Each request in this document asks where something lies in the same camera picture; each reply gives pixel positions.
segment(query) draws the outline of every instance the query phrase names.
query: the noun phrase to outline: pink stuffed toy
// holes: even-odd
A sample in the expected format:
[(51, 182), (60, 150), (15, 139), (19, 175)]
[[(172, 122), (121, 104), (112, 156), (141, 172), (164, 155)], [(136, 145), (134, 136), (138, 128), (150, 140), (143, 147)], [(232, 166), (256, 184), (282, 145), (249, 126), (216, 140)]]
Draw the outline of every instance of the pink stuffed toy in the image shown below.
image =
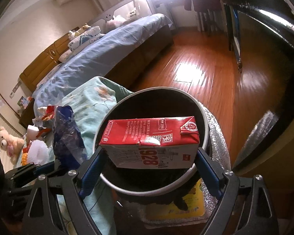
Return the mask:
[(23, 139), (10, 135), (3, 126), (0, 127), (0, 147), (11, 158), (12, 164), (16, 164), (23, 146)]

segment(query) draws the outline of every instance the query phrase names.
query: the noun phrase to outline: metal screw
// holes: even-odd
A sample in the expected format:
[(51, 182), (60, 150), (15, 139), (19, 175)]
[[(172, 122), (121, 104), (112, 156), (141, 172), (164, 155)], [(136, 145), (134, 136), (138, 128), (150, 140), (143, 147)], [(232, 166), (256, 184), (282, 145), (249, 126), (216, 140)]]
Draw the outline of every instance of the metal screw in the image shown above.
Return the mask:
[(227, 169), (227, 170), (225, 171), (225, 174), (226, 174), (227, 176), (232, 176), (232, 175), (233, 175), (233, 171)]
[(75, 176), (76, 173), (77, 173), (77, 171), (74, 170), (74, 169), (72, 169), (72, 170), (70, 170), (70, 171), (68, 172), (69, 176)]
[(46, 175), (44, 175), (44, 174), (38, 176), (39, 180), (44, 180), (45, 178), (46, 178)]
[(261, 175), (256, 175), (256, 179), (262, 180), (262, 176)]

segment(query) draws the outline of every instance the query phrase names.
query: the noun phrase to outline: red and white carton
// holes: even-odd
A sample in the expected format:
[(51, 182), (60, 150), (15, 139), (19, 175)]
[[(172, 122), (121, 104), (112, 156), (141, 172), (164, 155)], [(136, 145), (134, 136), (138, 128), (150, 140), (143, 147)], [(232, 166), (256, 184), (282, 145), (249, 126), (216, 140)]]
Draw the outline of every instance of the red and white carton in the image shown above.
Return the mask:
[(187, 169), (199, 134), (194, 117), (109, 120), (100, 145), (119, 168)]

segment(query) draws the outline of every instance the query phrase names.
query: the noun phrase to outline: blue gripper pad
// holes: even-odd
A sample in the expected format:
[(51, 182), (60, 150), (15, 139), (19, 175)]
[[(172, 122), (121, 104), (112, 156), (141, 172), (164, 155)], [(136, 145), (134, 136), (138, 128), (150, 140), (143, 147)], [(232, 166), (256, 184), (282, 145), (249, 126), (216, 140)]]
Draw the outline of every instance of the blue gripper pad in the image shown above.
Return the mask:
[[(197, 150), (194, 163), (203, 181), (205, 182), (209, 193), (216, 197), (217, 200), (221, 199), (223, 195), (221, 191), (222, 181), (220, 181), (223, 172), (222, 168), (219, 166), (219, 164), (215, 163), (215, 161), (212, 161), (204, 150)], [(216, 169), (219, 177), (213, 170), (212, 166), (214, 169)]]
[(84, 199), (93, 191), (97, 180), (107, 162), (108, 155), (104, 151), (100, 151), (93, 162), (90, 164), (88, 170), (82, 178), (81, 190), (79, 196)]

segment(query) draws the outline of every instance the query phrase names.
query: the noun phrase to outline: round trash bin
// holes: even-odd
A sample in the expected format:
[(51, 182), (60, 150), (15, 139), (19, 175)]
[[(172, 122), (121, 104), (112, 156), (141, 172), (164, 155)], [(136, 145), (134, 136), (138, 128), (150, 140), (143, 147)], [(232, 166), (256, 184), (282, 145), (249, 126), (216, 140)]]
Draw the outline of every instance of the round trash bin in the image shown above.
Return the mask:
[[(94, 139), (96, 149), (109, 120), (187, 117), (194, 116), (199, 132), (200, 144), (212, 154), (209, 126), (204, 110), (188, 93), (170, 87), (153, 87), (138, 91), (118, 102), (105, 116)], [(117, 168), (109, 159), (101, 179), (113, 188), (120, 197), (141, 204), (169, 204), (178, 202), (200, 179), (195, 165), (190, 169), (124, 169)]]

